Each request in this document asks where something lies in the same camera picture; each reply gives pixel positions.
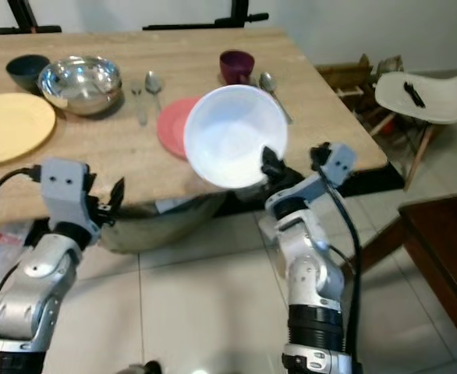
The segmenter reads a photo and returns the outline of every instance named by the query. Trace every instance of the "chair leg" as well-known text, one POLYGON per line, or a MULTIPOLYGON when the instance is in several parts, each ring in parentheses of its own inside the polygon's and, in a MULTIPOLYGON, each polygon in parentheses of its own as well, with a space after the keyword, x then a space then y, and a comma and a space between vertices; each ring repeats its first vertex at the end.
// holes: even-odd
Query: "chair leg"
POLYGON ((385 110, 387 110, 387 109, 383 108, 383 107, 376 108, 371 113, 369 113, 368 115, 363 116, 363 120, 364 121, 369 121, 371 118, 379 115, 382 111, 385 111, 385 110))
POLYGON ((369 135, 374 136, 378 132, 380 132, 390 121, 395 118, 397 114, 396 113, 390 113, 387 115, 381 122, 379 122, 370 132, 369 135))
POLYGON ((404 191, 407 191, 409 189, 410 184, 412 183, 414 176, 416 175, 417 168, 423 160, 424 151, 428 147, 428 143, 430 142, 431 136, 433 135, 433 129, 434 127, 432 125, 428 125, 423 131, 423 138, 421 139, 421 144, 419 145, 419 149, 417 150, 413 165, 410 167, 409 175, 407 175, 406 185, 403 188, 404 191))

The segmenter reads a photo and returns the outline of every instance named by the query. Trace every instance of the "metal arm segment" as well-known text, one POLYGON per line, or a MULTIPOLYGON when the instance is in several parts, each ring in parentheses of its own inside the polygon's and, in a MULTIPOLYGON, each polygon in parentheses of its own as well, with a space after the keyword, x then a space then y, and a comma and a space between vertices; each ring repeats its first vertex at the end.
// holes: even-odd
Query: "metal arm segment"
POLYGON ((124 181, 112 191, 112 206, 88 195, 95 176, 87 165, 50 159, 41 166, 41 191, 52 232, 45 234, 13 274, 0 302, 0 373, 43 371, 63 298, 76 281, 83 250, 122 202, 124 181))
MULTIPOLYGON (((355 162, 345 145, 320 147, 322 168, 334 187, 340 186, 355 162)), ((267 154, 262 170, 285 186, 267 199, 272 219, 261 222, 269 237, 277 237, 285 260, 289 287, 289 342, 282 364, 289 374, 351 374, 351 358, 343 344, 341 297, 344 277, 330 258, 329 242, 313 214, 313 201, 325 193, 318 176, 299 180, 296 172, 267 154)))

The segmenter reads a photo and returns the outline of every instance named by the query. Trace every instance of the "white floor tile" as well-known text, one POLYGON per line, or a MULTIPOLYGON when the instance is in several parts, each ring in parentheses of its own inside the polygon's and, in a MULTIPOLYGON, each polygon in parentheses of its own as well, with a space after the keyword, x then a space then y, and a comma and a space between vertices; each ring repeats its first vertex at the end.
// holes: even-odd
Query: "white floor tile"
MULTIPOLYGON (((373 230, 373 229, 359 231, 361 244, 362 245, 365 244, 371 238, 373 238, 375 235, 376 235, 376 231, 373 230)), ((333 236, 329 237, 329 242, 334 247, 336 247, 337 249, 339 249, 340 251, 345 253, 345 255, 348 256, 348 257, 352 256, 353 253, 355 252, 354 249, 353 249, 352 239, 351 239, 349 234, 333 235, 333 236)), ((267 252, 268 252, 268 256, 270 257, 270 260, 271 260, 272 268, 273 268, 273 270, 275 272, 275 277, 278 280, 279 287, 281 288, 282 296, 283 296, 285 302, 287 302, 287 299, 288 299, 287 282, 286 282, 285 279, 280 277, 279 274, 278 274, 278 261, 279 261, 279 259, 278 259, 278 244, 274 244, 274 245, 271 245, 271 246, 267 247, 267 252)), ((343 264, 343 260, 333 252, 331 252, 331 258, 338 265, 343 264)))
POLYGON ((43 373, 113 373, 141 361, 139 273, 78 281, 62 304, 43 373))
POLYGON ((424 163, 451 193, 457 193, 457 126, 446 129, 429 147, 424 163))
MULTIPOLYGON (((344 203, 357 230, 361 231, 373 228, 373 225, 370 223, 369 218, 363 211, 356 197, 346 198, 344 199, 344 203)), ((315 213, 327 235, 338 235, 348 232, 345 221, 342 219, 336 205, 329 196, 324 195, 315 200, 312 203, 311 210, 315 213)), ((254 214, 258 222, 266 213, 263 210, 258 210, 255 211, 254 214)), ((274 244, 268 241, 266 237, 264 237, 264 240, 265 245, 274 244)))
POLYGON ((215 218, 190 236, 140 254, 140 269, 245 252, 264 246, 253 213, 215 218))
POLYGON ((84 251, 77 271, 79 280, 138 271, 138 255, 116 254, 92 245, 84 251))
POLYGON ((437 368, 417 372, 417 374, 457 374, 457 364, 452 362, 449 365, 443 365, 437 368))
POLYGON ((411 374, 452 360, 391 257, 363 275, 359 346, 372 373, 411 374))
POLYGON ((142 270, 145 359, 166 372, 281 373, 287 312, 264 249, 142 270))
POLYGON ((401 205, 448 196, 449 193, 429 168, 420 165, 409 191, 403 192, 399 189, 359 196, 357 199, 372 225, 381 230, 399 215, 398 209, 401 205))
POLYGON ((457 329, 438 301, 437 295, 433 292, 423 274, 417 269, 416 264, 404 248, 397 251, 393 256, 411 287, 416 292, 428 316, 433 321, 445 345, 447 345, 452 353, 453 358, 457 358, 457 329))

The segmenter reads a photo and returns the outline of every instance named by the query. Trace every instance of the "table leg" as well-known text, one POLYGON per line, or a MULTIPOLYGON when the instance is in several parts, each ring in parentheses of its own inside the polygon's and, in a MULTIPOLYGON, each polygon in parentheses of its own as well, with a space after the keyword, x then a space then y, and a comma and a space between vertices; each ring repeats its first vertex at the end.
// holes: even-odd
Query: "table leg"
MULTIPOLYGON (((400 248, 403 245, 404 237, 405 230, 402 220, 399 217, 392 221, 382 232, 363 247, 362 273, 365 273, 372 266, 400 248)), ((355 267, 355 261, 355 256, 350 258, 353 267, 355 267)), ((347 264, 343 264, 342 270, 347 280, 351 278, 352 273, 347 264)))

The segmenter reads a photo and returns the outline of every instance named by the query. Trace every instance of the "red plate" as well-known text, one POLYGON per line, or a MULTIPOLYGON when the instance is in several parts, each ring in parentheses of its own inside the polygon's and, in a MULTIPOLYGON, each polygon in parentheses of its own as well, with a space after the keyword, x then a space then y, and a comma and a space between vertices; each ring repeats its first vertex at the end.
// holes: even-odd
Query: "red plate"
POLYGON ((188 97, 166 107, 158 119, 158 138, 162 146, 175 156, 187 159, 183 148, 183 130, 190 111, 200 97, 188 97))

